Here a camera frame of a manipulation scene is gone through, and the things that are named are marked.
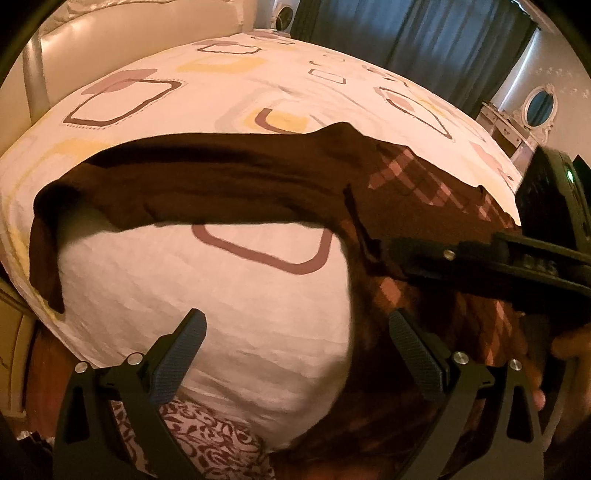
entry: headboard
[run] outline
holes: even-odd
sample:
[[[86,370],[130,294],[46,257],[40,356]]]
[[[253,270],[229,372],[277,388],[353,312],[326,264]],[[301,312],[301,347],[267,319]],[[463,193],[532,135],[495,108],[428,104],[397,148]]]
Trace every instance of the headboard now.
[[[67,0],[0,87],[0,155],[53,105],[143,57],[252,31],[257,0]]]

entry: brown fabric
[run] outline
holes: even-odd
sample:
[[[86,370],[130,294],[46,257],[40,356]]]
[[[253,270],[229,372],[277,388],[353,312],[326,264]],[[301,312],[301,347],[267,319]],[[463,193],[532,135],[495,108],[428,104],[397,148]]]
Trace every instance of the brown fabric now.
[[[83,199],[115,226],[155,222],[310,222],[346,246],[353,360],[330,413],[292,448],[293,461],[388,455],[402,462],[432,421],[388,334],[388,314],[406,306],[450,349],[502,365],[515,313],[495,300],[406,285],[385,255],[387,240],[411,236],[455,244],[488,242],[516,229],[483,187],[470,187],[408,147],[339,123],[305,135],[176,134],[102,151],[42,189],[34,203],[30,280],[63,312],[57,271],[60,209]],[[475,406],[463,445],[481,405]],[[458,449],[448,470],[462,462]]]

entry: curtain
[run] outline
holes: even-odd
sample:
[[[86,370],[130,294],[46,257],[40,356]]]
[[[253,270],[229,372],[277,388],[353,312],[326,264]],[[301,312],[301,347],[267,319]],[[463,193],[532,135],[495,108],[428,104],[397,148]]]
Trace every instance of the curtain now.
[[[291,36],[398,73],[476,118],[535,29],[512,0],[301,0]]]

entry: white wall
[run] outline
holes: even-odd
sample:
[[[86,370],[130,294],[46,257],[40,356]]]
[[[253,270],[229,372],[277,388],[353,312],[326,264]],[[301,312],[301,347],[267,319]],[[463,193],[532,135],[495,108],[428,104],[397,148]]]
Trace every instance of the white wall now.
[[[535,34],[529,51],[501,86],[492,103],[512,113],[537,86],[552,83],[558,110],[548,146],[571,158],[581,155],[591,165],[591,78],[558,29]]]
[[[275,0],[258,0],[256,5],[255,28],[269,28]]]

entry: black mount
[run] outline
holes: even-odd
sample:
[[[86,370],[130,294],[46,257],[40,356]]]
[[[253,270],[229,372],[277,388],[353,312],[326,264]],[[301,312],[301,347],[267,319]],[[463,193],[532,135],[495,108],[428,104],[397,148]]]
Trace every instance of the black mount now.
[[[72,373],[57,426],[53,478],[147,480],[128,456],[111,400],[122,401],[150,467],[162,480],[203,480],[164,423],[158,407],[177,392],[206,334],[205,315],[191,310],[174,333],[117,367],[81,362]]]
[[[395,480],[440,478],[477,398],[485,398],[486,402],[472,461],[450,480],[544,478],[540,422],[519,362],[486,367],[463,352],[452,354],[437,335],[422,331],[404,310],[392,312],[389,328],[423,396],[443,403]]]

